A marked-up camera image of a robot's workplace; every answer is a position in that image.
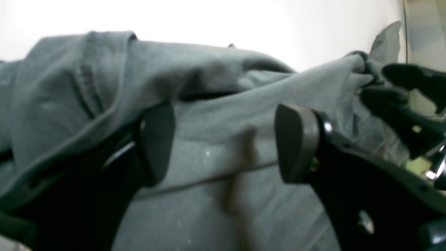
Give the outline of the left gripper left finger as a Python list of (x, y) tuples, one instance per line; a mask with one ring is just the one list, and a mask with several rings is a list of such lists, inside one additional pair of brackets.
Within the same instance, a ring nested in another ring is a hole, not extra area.
[(1, 198), (1, 241), (17, 250), (109, 251), (135, 193), (165, 178), (174, 132), (173, 106), (164, 103), (19, 181)]

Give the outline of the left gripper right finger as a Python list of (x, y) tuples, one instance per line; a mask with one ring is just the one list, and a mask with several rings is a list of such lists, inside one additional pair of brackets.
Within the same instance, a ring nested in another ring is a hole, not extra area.
[(353, 146), (325, 114), (280, 104), (275, 138), (282, 180), (314, 190), (341, 250), (445, 250), (445, 195)]

